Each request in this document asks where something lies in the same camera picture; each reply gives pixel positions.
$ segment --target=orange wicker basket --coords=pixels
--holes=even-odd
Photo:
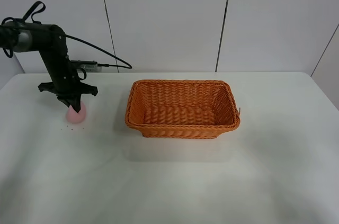
[[[125,123],[148,138],[211,139],[235,130],[239,112],[219,80],[140,80],[129,95]]]

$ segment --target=robotic arm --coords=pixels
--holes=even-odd
[[[32,13],[42,2],[36,2],[22,19],[8,17],[0,26],[0,47],[6,55],[11,58],[14,52],[38,51],[52,79],[52,82],[41,83],[38,88],[57,95],[58,100],[67,106],[72,106],[79,112],[82,94],[97,95],[97,87],[80,82],[76,66],[69,60],[67,54],[66,37],[71,37],[57,25],[41,24],[33,20],[33,15],[44,11],[45,5],[39,11]],[[25,20],[32,15],[33,23],[26,23]],[[108,53],[86,41],[83,43]],[[112,65],[114,67],[132,68],[127,62],[108,53],[110,56],[122,61],[128,67]]]

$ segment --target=white tabletop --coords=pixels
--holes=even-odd
[[[217,139],[124,124],[139,79],[219,79],[241,107]],[[86,120],[15,76],[0,90],[0,223],[339,223],[339,111],[303,73],[89,74]]]

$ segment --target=basket rim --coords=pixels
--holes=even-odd
[[[229,93],[228,97],[232,104],[232,111],[233,111],[233,118],[234,122],[230,125],[184,125],[184,124],[144,124],[144,123],[134,123],[130,121],[130,111],[131,111],[131,103],[135,97],[135,91],[137,87],[141,84],[147,84],[147,83],[182,83],[182,84],[212,84],[212,85],[223,85],[226,88],[226,91]],[[237,110],[236,103],[234,100],[234,96],[232,94],[231,88],[229,85],[222,81],[222,80],[173,80],[173,79],[142,79],[135,81],[132,85],[131,92],[129,94],[128,98],[128,104],[125,114],[125,123],[127,126],[135,129],[148,129],[148,128],[154,128],[154,129],[194,129],[194,130],[206,130],[206,129],[232,129],[235,130],[240,125],[240,113]]]

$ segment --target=white table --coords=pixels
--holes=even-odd
[[[221,79],[240,127],[149,139],[124,125],[139,79]],[[339,223],[339,111],[303,73],[89,74],[87,118],[15,76],[0,90],[0,223]]]

